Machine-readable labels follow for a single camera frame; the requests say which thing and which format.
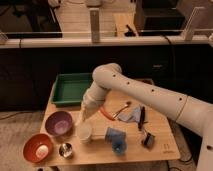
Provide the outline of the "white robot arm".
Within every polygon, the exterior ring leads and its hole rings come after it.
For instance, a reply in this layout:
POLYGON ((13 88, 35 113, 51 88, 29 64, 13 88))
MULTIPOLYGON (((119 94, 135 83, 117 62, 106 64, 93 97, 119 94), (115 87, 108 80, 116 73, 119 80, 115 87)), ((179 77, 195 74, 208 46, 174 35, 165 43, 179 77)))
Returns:
POLYGON ((79 123, 99 110, 109 91, 123 92, 199 135, 202 144, 196 171, 213 171, 213 104, 130 79, 116 63, 96 67, 92 78, 83 95, 79 123))

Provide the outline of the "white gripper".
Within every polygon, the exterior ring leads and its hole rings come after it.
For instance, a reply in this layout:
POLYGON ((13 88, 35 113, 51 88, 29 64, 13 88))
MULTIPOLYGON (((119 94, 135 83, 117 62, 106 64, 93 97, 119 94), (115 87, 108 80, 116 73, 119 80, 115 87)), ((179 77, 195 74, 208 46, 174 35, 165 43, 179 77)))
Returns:
POLYGON ((83 95, 83 100, 81 103, 81 111, 77 119, 77 126, 81 125, 83 122, 86 122, 91 118, 99 108, 104 104, 104 97, 93 97, 92 93, 87 90, 83 95))

